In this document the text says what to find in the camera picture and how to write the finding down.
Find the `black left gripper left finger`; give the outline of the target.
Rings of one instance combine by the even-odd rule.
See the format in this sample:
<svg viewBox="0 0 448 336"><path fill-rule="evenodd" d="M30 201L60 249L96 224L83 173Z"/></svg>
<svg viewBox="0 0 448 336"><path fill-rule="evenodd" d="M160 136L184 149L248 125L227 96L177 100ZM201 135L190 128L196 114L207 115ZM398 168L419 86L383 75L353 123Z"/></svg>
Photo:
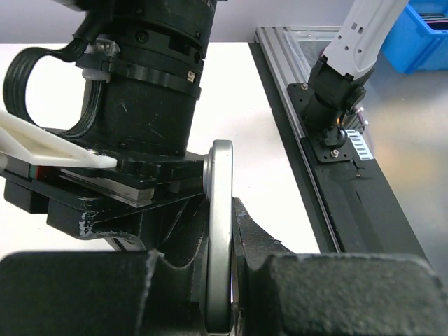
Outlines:
<svg viewBox="0 0 448 336"><path fill-rule="evenodd" d="M1 334L205 335L193 269L158 251L9 255Z"/></svg>

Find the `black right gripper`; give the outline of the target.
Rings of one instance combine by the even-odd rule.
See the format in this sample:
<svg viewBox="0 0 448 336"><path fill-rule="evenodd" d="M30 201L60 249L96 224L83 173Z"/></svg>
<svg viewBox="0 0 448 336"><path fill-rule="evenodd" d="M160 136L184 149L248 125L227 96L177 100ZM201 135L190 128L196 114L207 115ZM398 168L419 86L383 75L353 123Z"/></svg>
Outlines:
<svg viewBox="0 0 448 336"><path fill-rule="evenodd" d="M1 153L4 199L80 239L119 251L149 250L188 225L204 201L204 157L151 155L72 142L115 158L110 169L37 166Z"/></svg>

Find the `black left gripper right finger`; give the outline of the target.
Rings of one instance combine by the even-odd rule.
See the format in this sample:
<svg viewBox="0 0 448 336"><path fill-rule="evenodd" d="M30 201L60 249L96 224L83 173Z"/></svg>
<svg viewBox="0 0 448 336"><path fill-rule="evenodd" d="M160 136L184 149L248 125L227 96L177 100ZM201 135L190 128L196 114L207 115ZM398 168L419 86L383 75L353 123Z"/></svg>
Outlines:
<svg viewBox="0 0 448 336"><path fill-rule="evenodd" d="M447 294L413 255L293 253L233 200L237 335L446 335Z"/></svg>

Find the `white-edged black smartphone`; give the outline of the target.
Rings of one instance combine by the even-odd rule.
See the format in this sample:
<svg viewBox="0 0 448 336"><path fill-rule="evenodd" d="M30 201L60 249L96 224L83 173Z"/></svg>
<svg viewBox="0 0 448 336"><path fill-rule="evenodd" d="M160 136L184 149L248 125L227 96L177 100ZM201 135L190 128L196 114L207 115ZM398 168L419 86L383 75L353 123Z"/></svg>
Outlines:
<svg viewBox="0 0 448 336"><path fill-rule="evenodd" d="M233 145L215 140L204 156L203 189L209 201L205 324L211 334L230 331Z"/></svg>

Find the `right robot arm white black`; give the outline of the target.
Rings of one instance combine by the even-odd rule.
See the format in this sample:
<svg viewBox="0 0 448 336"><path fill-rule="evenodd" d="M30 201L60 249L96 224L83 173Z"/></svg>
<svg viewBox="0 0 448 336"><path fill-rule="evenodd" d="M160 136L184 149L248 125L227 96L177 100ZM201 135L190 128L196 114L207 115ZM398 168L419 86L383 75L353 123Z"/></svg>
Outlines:
<svg viewBox="0 0 448 336"><path fill-rule="evenodd" d="M4 199L78 239L150 250L189 223L204 201L203 157L187 150L215 1L66 1L85 18L70 43L19 52L6 72L8 117L37 127L26 105L44 57L83 71L80 120L42 133L84 162L8 155Z"/></svg>

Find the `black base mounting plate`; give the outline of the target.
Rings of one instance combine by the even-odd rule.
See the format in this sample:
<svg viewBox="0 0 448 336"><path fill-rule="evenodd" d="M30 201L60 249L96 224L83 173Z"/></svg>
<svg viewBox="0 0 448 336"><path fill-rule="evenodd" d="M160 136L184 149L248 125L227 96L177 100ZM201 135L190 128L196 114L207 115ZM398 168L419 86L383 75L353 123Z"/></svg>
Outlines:
<svg viewBox="0 0 448 336"><path fill-rule="evenodd" d="M309 93L298 83L279 89L259 43L249 46L286 149L320 252L399 253L425 258L417 236L376 160L360 160L346 142L349 159L320 162L302 138L296 106Z"/></svg>

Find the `blue plastic bin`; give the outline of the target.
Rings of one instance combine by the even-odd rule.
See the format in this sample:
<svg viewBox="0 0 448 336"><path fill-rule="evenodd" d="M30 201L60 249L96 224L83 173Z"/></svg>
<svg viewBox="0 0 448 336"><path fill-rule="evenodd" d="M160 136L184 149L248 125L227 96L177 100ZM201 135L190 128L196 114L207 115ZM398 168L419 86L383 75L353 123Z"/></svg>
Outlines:
<svg viewBox="0 0 448 336"><path fill-rule="evenodd" d="M381 51L402 74L447 70L447 30L432 29L424 15L447 16L447 2L410 1L389 32Z"/></svg>

